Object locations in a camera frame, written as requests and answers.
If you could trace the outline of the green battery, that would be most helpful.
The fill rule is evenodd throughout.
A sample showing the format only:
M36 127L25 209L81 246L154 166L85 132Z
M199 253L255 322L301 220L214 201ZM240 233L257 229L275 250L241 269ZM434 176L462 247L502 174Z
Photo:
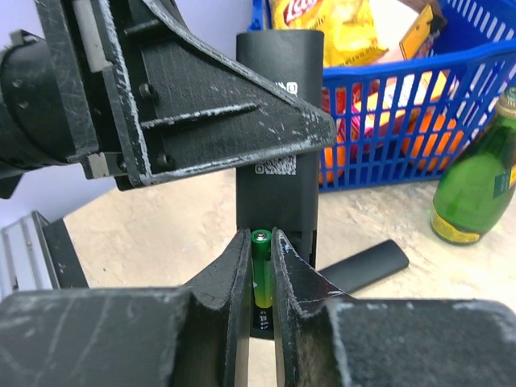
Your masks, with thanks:
M273 304L271 272L272 233L259 229L251 233L252 239L252 277L255 304L268 309Z

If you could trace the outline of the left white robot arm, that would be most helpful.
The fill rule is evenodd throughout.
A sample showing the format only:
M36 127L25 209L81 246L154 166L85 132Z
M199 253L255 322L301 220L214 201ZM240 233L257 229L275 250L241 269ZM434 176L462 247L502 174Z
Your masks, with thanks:
M49 166L129 190L335 141L330 115L200 40L174 1L36 8L44 35L1 52L3 198Z

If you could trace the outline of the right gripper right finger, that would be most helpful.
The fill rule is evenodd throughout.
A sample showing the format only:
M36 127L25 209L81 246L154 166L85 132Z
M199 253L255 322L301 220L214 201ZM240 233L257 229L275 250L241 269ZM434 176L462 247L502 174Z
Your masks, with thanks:
M271 260L277 385L351 386L337 319L350 297L304 261L277 228Z

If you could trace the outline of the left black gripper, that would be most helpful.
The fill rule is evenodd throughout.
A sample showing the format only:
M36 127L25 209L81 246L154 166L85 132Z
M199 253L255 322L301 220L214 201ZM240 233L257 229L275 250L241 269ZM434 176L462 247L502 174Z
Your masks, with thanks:
M272 159L271 107L302 117L292 148L335 141L332 118L192 34L173 2L38 1L73 141L69 163L122 190Z

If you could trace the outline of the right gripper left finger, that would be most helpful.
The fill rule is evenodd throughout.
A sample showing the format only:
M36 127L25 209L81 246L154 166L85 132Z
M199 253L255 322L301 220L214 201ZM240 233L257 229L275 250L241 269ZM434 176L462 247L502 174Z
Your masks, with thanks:
M252 311L250 231L237 231L223 253L185 287L191 296L177 338L173 385L246 386Z

